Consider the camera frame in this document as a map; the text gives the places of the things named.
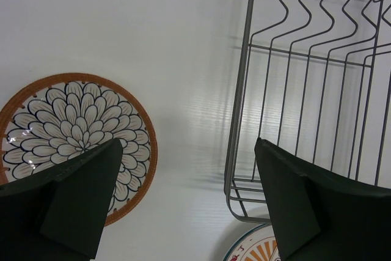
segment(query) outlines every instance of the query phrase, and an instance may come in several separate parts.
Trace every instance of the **plate rim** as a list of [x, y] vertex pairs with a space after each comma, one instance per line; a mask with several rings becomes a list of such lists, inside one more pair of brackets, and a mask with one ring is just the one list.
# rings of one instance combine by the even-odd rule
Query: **plate rim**
[[253, 229], [249, 230], [248, 232], [244, 233], [238, 240], [231, 246], [231, 248], [228, 250], [222, 261], [228, 261], [228, 257], [233, 252], [233, 250], [243, 241], [245, 240], [250, 234], [253, 232], [256, 232], [258, 230], [261, 230], [265, 227], [271, 226], [270, 224], [260, 224], [259, 226], [254, 227]]
[[[33, 83], [28, 84], [26, 87], [19, 90], [12, 98], [4, 105], [4, 107], [0, 111], [0, 133], [1, 139], [7, 138], [7, 134], [5, 130], [8, 124], [12, 121], [13, 115], [19, 108], [24, 108], [23, 103], [31, 96], [36, 96], [37, 92], [43, 90], [44, 88], [51, 87], [55, 84], [60, 83], [69, 83], [72, 81], [81, 81], [81, 82], [92, 82], [97, 85], [101, 85], [107, 87], [114, 92], [122, 95], [127, 99], [129, 103], [131, 103], [141, 116], [141, 119], [145, 123], [145, 127], [150, 137], [150, 145], [151, 145], [151, 155], [150, 155], [150, 166], [147, 174], [145, 175], [145, 180], [134, 197], [129, 200], [123, 207], [118, 210], [115, 210], [111, 215], [106, 218], [106, 222], [104, 226], [108, 226], [119, 219], [123, 218], [126, 214], [128, 214], [145, 196], [147, 193], [153, 177], [156, 172], [156, 165], [158, 161], [158, 143], [156, 141], [156, 133], [153, 128], [152, 121], [149, 118], [149, 115], [145, 111], [144, 107], [139, 103], [139, 101], [134, 97], [131, 93], [129, 93], [125, 88], [120, 85], [102, 78], [97, 75], [92, 75], [89, 73], [60, 73], [57, 75], [47, 76], [42, 79], [38, 79]], [[6, 152], [3, 149], [0, 149], [0, 185], [8, 183], [7, 176], [5, 174], [8, 171], [7, 167], [4, 167], [2, 157]]]

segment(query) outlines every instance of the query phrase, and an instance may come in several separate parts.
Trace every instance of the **metal dish rack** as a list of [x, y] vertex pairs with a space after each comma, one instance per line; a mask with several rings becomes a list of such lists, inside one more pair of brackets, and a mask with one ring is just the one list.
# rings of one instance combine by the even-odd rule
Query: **metal dish rack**
[[270, 223], [258, 210], [266, 201], [257, 137], [391, 188], [390, 8], [391, 0], [248, 0], [224, 183], [236, 218]]

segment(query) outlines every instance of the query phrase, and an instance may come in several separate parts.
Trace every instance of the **petal pattern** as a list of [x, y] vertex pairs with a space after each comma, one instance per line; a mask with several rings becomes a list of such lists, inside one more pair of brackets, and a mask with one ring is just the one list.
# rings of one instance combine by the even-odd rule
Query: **petal pattern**
[[74, 125], [76, 123], [77, 113], [75, 107], [73, 105], [67, 105], [65, 107], [65, 115], [67, 116], [67, 120]]
[[19, 164], [12, 170], [12, 176], [18, 180], [28, 177], [32, 174], [33, 168], [33, 166], [26, 163]]
[[86, 119], [83, 117], [78, 117], [76, 119], [76, 124], [80, 127], [81, 131], [85, 133], [88, 129]]
[[136, 133], [133, 130], [123, 130], [114, 134], [115, 138], [124, 139], [126, 141], [133, 141], [136, 138]]
[[139, 163], [135, 169], [132, 170], [132, 174], [138, 178], [145, 177], [145, 173], [147, 172], [145, 165], [143, 163]]
[[72, 127], [72, 137], [76, 140], [82, 140], [83, 139], [83, 132], [81, 131], [80, 127], [78, 125], [74, 125]]
[[149, 159], [150, 151], [148, 148], [146, 148], [146, 146], [140, 145], [139, 150], [137, 150], [137, 152], [134, 153], [133, 156], [138, 162], [144, 162]]
[[101, 120], [105, 122], [113, 117], [118, 117], [121, 115], [121, 112], [121, 107], [111, 106], [110, 108], [106, 109], [106, 111], [102, 114]]
[[15, 121], [15, 125], [17, 125], [18, 127], [22, 128], [24, 130], [28, 130], [29, 129], [29, 124], [31, 122], [36, 122], [37, 121], [35, 116], [33, 116], [30, 113], [18, 113], [17, 115], [15, 115], [13, 117], [13, 119]]
[[80, 102], [79, 98], [76, 96], [76, 94], [71, 93], [67, 97], [67, 103], [69, 105], [72, 105], [76, 111], [76, 117], [80, 116]]
[[75, 147], [73, 147], [70, 144], [64, 144], [64, 145], [61, 145], [60, 147], [58, 147], [57, 151], [62, 156], [69, 156], [69, 155], [75, 153], [76, 149], [75, 149]]
[[30, 123], [29, 129], [31, 130], [31, 133], [33, 133], [39, 138], [51, 139], [51, 136], [45, 131], [43, 124], [41, 122]]
[[23, 161], [28, 164], [39, 164], [50, 160], [50, 156], [37, 156], [32, 152], [26, 152], [23, 155]]
[[102, 128], [103, 128], [103, 122], [101, 120], [97, 120], [96, 122], [91, 124], [88, 130], [90, 133], [94, 133], [96, 131], [101, 131]]
[[81, 89], [81, 86], [77, 82], [70, 82], [65, 86], [65, 93], [71, 94], [74, 93], [76, 96], [80, 99], [81, 96], [83, 95], [83, 90]]
[[47, 122], [43, 125], [45, 132], [47, 132], [52, 138], [62, 138], [65, 139], [65, 136], [61, 133], [60, 128], [53, 123]]
[[132, 190], [134, 192], [137, 192], [140, 187], [141, 187], [141, 181], [139, 180], [139, 178], [138, 177], [132, 177], [132, 179], [130, 181], [130, 184], [129, 184], [130, 190]]
[[67, 119], [67, 116], [65, 115], [65, 107], [67, 107], [67, 103], [63, 99], [54, 99], [52, 106], [54, 114], [59, 120], [63, 121]]
[[50, 161], [53, 162], [54, 164], [60, 164], [64, 161], [67, 161], [68, 157], [67, 156], [62, 156], [58, 153], [55, 153], [50, 156]]
[[130, 174], [130, 171], [127, 169], [125, 169], [123, 172], [118, 173], [117, 180], [123, 185], [129, 184], [131, 179], [132, 179], [132, 175]]
[[143, 130], [136, 130], [136, 136], [137, 138], [135, 139], [135, 141], [139, 145], [144, 145], [149, 142], [148, 134]]
[[50, 146], [36, 146], [32, 149], [32, 153], [37, 156], [50, 156], [57, 152], [55, 148]]
[[121, 208], [144, 182], [150, 163], [150, 137], [126, 98], [105, 86], [70, 81], [28, 100], [13, 117], [2, 159], [12, 164], [15, 179], [43, 171], [112, 139], [119, 138], [122, 163], [109, 206]]
[[106, 99], [106, 107], [110, 108], [113, 105], [118, 105], [120, 97], [113, 90], [106, 90], [102, 93], [102, 97]]
[[24, 140], [22, 144], [20, 144], [20, 147], [25, 151], [31, 151], [36, 146], [40, 145], [49, 145], [49, 141], [47, 139], [40, 139], [40, 138], [33, 138]]
[[128, 142], [128, 145], [123, 149], [124, 154], [133, 154], [139, 150], [139, 146], [135, 142]]
[[65, 136], [65, 137], [70, 137], [72, 136], [72, 124], [65, 120], [63, 122], [61, 122], [61, 133]]
[[58, 148], [60, 145], [64, 145], [66, 143], [66, 140], [62, 138], [52, 138], [49, 140], [49, 145], [53, 148]]
[[135, 157], [129, 154], [124, 154], [122, 155], [122, 164], [127, 168], [127, 169], [135, 169], [137, 167], [137, 161]]
[[38, 110], [53, 111], [50, 104], [43, 100], [31, 100], [27, 108], [31, 114], [35, 114]]
[[112, 131], [113, 133], [116, 133], [118, 131], [124, 130], [130, 123], [130, 118], [128, 116], [120, 116], [119, 117], [119, 123], [117, 127]]
[[94, 83], [87, 83], [84, 88], [83, 88], [83, 92], [86, 94], [86, 93], [90, 93], [92, 94], [92, 96], [94, 98], [97, 98], [99, 97], [101, 94], [100, 94], [100, 88], [98, 85], [94, 84]]
[[52, 112], [39, 110], [35, 115], [41, 123], [50, 122], [58, 127], [60, 126], [60, 120]]
[[114, 197], [118, 201], [124, 201], [128, 198], [129, 190], [126, 185], [121, 184], [119, 181], [115, 182], [115, 193]]
[[104, 142], [107, 142], [108, 140], [111, 140], [112, 137], [113, 137], [112, 133], [110, 133], [109, 131], [105, 131], [103, 139], [102, 139], [102, 141], [99, 142], [99, 144], [103, 144]]
[[97, 144], [103, 139], [103, 137], [104, 137], [104, 132], [96, 131], [90, 135], [89, 142], [91, 145]]
[[109, 119], [106, 121], [103, 125], [102, 131], [112, 131], [117, 127], [119, 124], [120, 120], [116, 117], [113, 117], [112, 119]]
[[118, 106], [122, 108], [122, 114], [126, 116], [130, 116], [132, 114], [133, 107], [130, 105], [129, 102], [122, 101], [118, 104]]
[[95, 119], [97, 118], [97, 113], [98, 110], [95, 105], [91, 105], [87, 108], [84, 118], [86, 119], [88, 126], [90, 126], [95, 121]]
[[100, 119], [104, 111], [106, 110], [106, 99], [103, 97], [98, 97], [95, 100], [95, 105], [97, 106], [98, 113], [97, 113], [97, 119]]
[[130, 118], [130, 123], [129, 123], [128, 128], [130, 128], [132, 130], [140, 129], [140, 127], [142, 125], [141, 118], [135, 114], [131, 115], [129, 118]]
[[20, 164], [23, 162], [23, 155], [25, 154], [25, 151], [23, 151], [20, 148], [12, 149], [11, 151], [8, 151], [4, 157], [3, 160], [7, 163], [11, 164]]
[[46, 100], [49, 104], [52, 105], [54, 99], [56, 99], [56, 98], [61, 98], [65, 101], [67, 99], [67, 96], [64, 94], [63, 91], [56, 89], [56, 88], [49, 89], [46, 92]]
[[20, 147], [20, 144], [27, 139], [36, 138], [30, 130], [24, 130], [21, 128], [16, 128], [10, 131], [7, 135], [8, 142], [11, 142], [12, 145]]
[[81, 99], [81, 106], [80, 106], [80, 115], [81, 116], [83, 116], [83, 117], [85, 116], [87, 108], [90, 105], [93, 105], [93, 101], [94, 101], [94, 98], [90, 93], [83, 95], [83, 97]]

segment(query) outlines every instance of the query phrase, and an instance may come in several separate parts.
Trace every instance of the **decorative plate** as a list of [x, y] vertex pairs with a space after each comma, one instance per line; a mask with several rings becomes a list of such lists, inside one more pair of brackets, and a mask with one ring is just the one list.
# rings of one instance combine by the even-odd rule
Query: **decorative plate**
[[262, 224], [244, 234], [224, 261], [281, 261], [273, 228]]
[[0, 112], [0, 184], [12, 182], [119, 138], [120, 172], [106, 225], [143, 198], [155, 174], [152, 123], [124, 88], [99, 76], [64, 73], [20, 90]]

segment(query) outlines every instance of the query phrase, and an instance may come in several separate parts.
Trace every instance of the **wire rack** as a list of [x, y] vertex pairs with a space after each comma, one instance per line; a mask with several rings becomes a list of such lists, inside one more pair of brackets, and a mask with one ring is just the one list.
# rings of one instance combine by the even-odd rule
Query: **wire rack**
[[266, 201], [257, 137], [391, 187], [390, 8], [391, 0], [248, 0], [225, 165], [236, 218], [270, 223], [258, 210]]

